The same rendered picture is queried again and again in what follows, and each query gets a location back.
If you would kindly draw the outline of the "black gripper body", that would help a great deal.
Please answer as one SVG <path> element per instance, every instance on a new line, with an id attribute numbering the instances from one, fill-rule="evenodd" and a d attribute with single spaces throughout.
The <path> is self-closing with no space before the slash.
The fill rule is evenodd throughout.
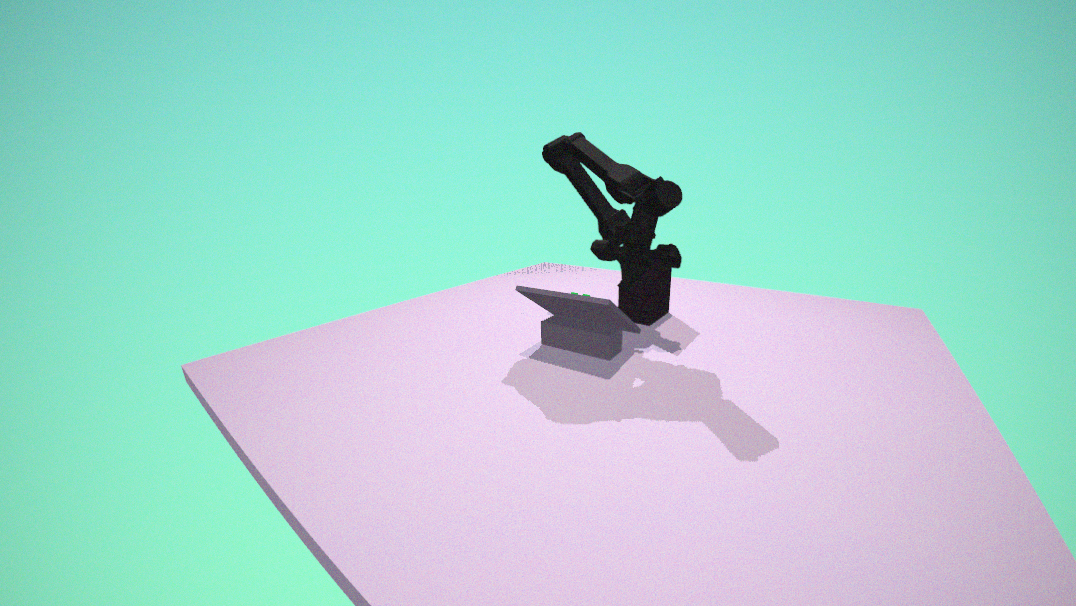
<path id="1" fill-rule="evenodd" d="M 650 219 L 634 217 L 631 219 L 631 221 L 627 221 L 626 225 L 632 225 L 632 223 L 635 223 L 635 225 L 640 225 L 640 221 L 645 220 L 650 220 Z M 653 228 L 651 236 L 651 246 L 652 246 L 652 239 L 655 239 L 656 236 L 655 234 L 656 224 L 652 220 L 650 221 L 652 222 L 652 228 Z M 659 244 L 656 246 L 656 250 L 651 250 L 651 246 L 645 245 L 645 241 L 640 242 L 621 241 L 621 243 L 627 245 L 614 246 L 610 240 L 596 239 L 592 242 L 590 250 L 600 260 L 615 260 L 614 252 L 625 253 L 629 259 L 632 258 L 632 254 L 640 254 L 646 256 L 651 262 L 651 264 L 653 263 L 653 260 L 663 260 L 662 263 L 666 268 L 672 268 L 672 269 L 681 268 L 681 255 L 676 245 Z"/>

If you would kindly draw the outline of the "grey switch panel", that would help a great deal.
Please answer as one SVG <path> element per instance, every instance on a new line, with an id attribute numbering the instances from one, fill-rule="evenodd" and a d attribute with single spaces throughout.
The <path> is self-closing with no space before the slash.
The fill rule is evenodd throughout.
<path id="1" fill-rule="evenodd" d="M 518 285 L 515 290 L 553 314 L 541 321 L 543 346 L 611 361 L 621 352 L 622 332 L 641 332 L 610 299 Z"/>

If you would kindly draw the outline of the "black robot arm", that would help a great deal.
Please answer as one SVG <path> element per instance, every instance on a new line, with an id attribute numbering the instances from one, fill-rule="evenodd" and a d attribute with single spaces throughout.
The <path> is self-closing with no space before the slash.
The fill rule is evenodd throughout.
<path id="1" fill-rule="evenodd" d="M 598 220 L 603 239 L 610 240 L 614 246 L 620 246 L 621 241 L 645 241 L 645 245 L 651 246 L 653 228 L 650 220 L 657 224 L 660 217 L 682 201 L 682 191 L 672 181 L 662 177 L 652 179 L 631 165 L 615 163 L 581 132 L 562 135 L 547 143 L 542 157 L 554 171 L 564 174 L 574 184 Z M 581 163 L 601 179 L 607 193 L 618 203 L 635 203 L 631 217 L 624 209 L 617 210 L 608 202 Z M 640 225 L 626 225 L 634 217 L 650 220 L 640 221 Z"/>

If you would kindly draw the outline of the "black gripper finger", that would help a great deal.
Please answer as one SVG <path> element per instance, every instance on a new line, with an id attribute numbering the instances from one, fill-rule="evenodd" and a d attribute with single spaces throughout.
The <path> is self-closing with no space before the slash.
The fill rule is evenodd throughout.
<path id="1" fill-rule="evenodd" d="M 632 254 L 631 270 L 625 281 L 624 290 L 628 291 L 631 286 L 636 282 L 636 280 L 645 273 L 646 270 L 652 269 L 653 265 L 643 255 Z"/>
<path id="2" fill-rule="evenodd" d="M 627 279 L 628 273 L 629 273 L 629 270 L 631 270 L 631 259 L 627 257 L 627 255 L 625 253 L 615 253 L 614 252 L 614 257 L 615 257 L 615 260 L 620 265 L 622 286 L 623 286 L 623 291 L 625 291 L 624 290 L 625 281 Z"/>

